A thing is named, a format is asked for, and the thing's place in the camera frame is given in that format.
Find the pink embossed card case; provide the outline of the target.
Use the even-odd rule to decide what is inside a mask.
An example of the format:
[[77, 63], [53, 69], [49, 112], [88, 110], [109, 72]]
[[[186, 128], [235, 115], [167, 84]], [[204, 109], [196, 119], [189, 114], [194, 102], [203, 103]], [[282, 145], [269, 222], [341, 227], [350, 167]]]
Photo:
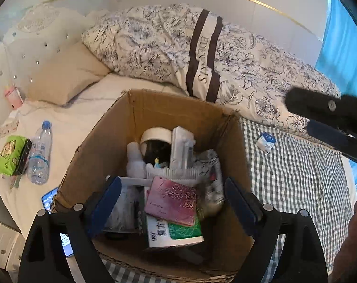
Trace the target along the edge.
[[196, 222], [196, 189], [156, 176], [148, 191], [144, 210], [148, 215], [191, 227]]

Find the cardboard box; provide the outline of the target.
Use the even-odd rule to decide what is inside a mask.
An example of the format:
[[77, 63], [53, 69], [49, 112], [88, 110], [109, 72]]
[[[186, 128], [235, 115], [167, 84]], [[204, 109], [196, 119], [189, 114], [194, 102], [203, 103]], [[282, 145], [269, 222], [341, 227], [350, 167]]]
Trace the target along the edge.
[[[223, 178], [233, 178], [250, 189], [244, 134], [240, 116], [213, 103], [195, 98], [148, 90], [124, 93], [100, 118], [76, 150], [54, 200], [54, 209], [64, 212], [101, 190], [108, 175], [124, 176], [127, 145], [140, 144], [146, 163], [169, 164], [170, 138], [147, 134], [161, 127], [182, 127], [194, 135], [193, 152], [214, 150]], [[142, 236], [102, 233], [94, 239], [100, 256], [128, 270], [177, 282], [230, 282], [244, 262], [252, 244], [235, 213], [224, 204], [201, 226], [204, 241], [191, 248], [203, 258], [188, 262], [176, 249], [149, 249]]]

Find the green snack packet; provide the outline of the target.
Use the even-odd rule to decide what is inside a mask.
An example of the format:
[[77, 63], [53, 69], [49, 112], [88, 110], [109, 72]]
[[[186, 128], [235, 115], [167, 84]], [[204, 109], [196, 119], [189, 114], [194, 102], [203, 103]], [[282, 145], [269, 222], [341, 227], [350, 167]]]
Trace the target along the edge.
[[26, 137], [19, 135], [11, 135], [7, 138], [0, 153], [0, 175], [13, 175], [26, 141]]

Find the blue tissue pack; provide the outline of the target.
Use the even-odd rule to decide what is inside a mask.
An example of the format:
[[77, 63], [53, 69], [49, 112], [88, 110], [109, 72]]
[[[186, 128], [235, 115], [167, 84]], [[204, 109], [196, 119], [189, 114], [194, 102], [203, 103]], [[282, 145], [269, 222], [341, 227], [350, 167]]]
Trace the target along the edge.
[[265, 153], [269, 153], [276, 143], [276, 138], [267, 132], [261, 133], [256, 141], [256, 147]]

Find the floral cream duvet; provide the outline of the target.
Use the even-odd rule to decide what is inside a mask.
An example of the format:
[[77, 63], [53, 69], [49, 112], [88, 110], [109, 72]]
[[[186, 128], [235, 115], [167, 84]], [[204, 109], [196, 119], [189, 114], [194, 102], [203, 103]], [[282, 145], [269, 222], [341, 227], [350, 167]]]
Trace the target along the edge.
[[172, 84], [301, 137], [308, 120], [288, 111], [286, 93], [300, 87], [341, 95], [324, 74], [266, 38], [187, 4], [107, 13], [82, 42], [118, 75]]

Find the clear plastic container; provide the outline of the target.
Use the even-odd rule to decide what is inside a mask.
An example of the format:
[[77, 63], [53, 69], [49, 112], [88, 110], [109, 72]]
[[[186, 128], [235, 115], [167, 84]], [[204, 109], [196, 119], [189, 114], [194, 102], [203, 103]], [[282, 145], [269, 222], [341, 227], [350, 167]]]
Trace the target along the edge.
[[111, 233], [138, 233], [140, 186], [122, 186], [120, 196], [113, 207], [103, 231]]

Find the white plastic tray kit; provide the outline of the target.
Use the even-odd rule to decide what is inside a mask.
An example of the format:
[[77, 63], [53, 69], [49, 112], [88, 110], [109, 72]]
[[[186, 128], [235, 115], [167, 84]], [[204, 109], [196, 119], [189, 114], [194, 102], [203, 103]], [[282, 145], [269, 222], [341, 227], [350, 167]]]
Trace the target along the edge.
[[171, 156], [169, 167], [171, 169], [188, 169], [193, 167], [194, 134], [181, 126], [172, 132]]

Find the white tufted headboard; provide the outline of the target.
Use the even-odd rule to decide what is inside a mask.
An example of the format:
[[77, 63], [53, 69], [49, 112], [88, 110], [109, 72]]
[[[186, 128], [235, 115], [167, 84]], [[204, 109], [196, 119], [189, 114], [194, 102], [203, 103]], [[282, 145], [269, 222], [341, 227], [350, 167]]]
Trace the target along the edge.
[[93, 23], [89, 15], [40, 4], [30, 8], [19, 22], [0, 35], [0, 126], [12, 110], [4, 95], [6, 89], [14, 86], [24, 95], [33, 81], [31, 74], [80, 41]]

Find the plastic water bottle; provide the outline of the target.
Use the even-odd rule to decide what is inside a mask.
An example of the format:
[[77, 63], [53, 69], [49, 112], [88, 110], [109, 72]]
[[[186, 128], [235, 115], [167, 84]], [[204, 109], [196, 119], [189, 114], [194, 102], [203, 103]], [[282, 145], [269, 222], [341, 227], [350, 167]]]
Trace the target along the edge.
[[53, 144], [51, 122], [43, 121], [32, 140], [29, 154], [27, 176], [31, 183], [43, 185], [47, 183], [50, 171], [50, 156]]

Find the pink small toy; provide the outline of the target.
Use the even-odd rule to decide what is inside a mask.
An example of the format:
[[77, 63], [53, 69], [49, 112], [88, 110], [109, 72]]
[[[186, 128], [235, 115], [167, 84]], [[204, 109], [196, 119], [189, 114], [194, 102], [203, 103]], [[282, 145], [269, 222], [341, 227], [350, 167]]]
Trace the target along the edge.
[[14, 111], [23, 105], [22, 97], [15, 86], [8, 87], [4, 92], [4, 96]]

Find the white comb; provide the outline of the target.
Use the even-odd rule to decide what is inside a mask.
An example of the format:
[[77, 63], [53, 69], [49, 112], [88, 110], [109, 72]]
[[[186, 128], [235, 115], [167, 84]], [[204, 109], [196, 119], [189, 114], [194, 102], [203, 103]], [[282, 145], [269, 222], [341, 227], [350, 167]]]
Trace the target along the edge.
[[170, 168], [152, 168], [148, 166], [146, 168], [146, 178], [130, 178], [130, 177], [120, 177], [122, 185], [124, 186], [142, 186], [150, 187], [152, 180], [155, 177], [162, 177], [165, 179], [170, 179], [171, 181], [177, 182], [182, 185], [189, 187], [195, 187], [201, 181], [202, 175], [200, 171], [195, 168], [188, 169], [170, 169]]

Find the white bed sheet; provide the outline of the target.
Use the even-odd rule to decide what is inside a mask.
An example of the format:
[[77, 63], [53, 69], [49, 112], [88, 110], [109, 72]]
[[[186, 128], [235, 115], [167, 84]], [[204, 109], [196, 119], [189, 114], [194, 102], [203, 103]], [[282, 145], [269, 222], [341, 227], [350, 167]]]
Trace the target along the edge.
[[[24, 237], [27, 237], [37, 211], [43, 207], [42, 196], [60, 185], [78, 146], [103, 114], [129, 89], [184, 94], [171, 84], [110, 73], [78, 94], [65, 107], [27, 101], [20, 108], [15, 135], [32, 139], [45, 120], [51, 122], [53, 131], [49, 179], [45, 185], [34, 185], [27, 176], [22, 176], [18, 188], [13, 188], [10, 181], [0, 175], [0, 196]], [[5, 142], [5, 138], [0, 139], [0, 153]]]

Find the beige pillow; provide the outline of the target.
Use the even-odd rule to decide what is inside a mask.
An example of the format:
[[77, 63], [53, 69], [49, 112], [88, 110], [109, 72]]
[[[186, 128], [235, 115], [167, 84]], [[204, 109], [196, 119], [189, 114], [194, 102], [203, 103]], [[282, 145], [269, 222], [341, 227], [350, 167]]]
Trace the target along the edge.
[[33, 82], [26, 97], [63, 106], [109, 72], [86, 45], [78, 42], [56, 54], [31, 76]]

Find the black small box by packet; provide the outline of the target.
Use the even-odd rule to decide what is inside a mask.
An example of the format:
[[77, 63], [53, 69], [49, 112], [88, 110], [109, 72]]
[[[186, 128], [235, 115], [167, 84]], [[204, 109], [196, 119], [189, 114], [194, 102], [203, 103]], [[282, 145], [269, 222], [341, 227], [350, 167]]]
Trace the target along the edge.
[[27, 139], [24, 144], [24, 147], [22, 149], [21, 155], [19, 157], [17, 166], [13, 172], [14, 176], [22, 175], [24, 173], [25, 169], [27, 168], [31, 147], [32, 147], [32, 142], [30, 139]]

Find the blue curtain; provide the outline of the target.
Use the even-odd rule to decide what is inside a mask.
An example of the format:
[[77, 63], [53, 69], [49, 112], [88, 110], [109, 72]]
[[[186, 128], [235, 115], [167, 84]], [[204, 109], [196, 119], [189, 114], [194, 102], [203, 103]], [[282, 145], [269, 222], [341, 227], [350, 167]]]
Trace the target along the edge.
[[315, 68], [342, 95], [357, 96], [357, 26], [340, 0], [327, 3], [327, 23]]

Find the white green medicine box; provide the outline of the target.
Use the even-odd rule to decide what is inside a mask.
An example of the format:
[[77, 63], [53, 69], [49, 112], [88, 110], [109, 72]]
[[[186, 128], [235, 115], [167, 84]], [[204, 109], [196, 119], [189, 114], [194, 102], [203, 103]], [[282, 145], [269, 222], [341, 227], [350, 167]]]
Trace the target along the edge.
[[139, 233], [146, 239], [148, 249], [191, 246], [204, 241], [198, 219], [195, 225], [186, 227], [147, 214], [144, 205], [149, 189], [149, 187], [143, 188], [137, 218]]

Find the black jar white lid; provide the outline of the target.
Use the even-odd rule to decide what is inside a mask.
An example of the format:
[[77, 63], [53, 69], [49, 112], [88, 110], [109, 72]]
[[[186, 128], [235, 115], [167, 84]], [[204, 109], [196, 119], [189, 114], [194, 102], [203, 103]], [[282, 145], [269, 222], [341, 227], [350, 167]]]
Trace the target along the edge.
[[146, 164], [164, 168], [169, 166], [171, 156], [172, 131], [153, 127], [141, 136], [140, 151]]

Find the floral fabric pouch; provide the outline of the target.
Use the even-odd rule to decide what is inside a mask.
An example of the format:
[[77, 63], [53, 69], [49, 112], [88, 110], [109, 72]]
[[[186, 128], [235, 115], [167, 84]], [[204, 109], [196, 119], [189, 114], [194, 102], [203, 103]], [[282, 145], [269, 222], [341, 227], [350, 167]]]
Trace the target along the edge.
[[216, 151], [210, 149], [196, 155], [194, 168], [199, 171], [197, 212], [201, 218], [214, 216], [225, 201], [220, 159]]

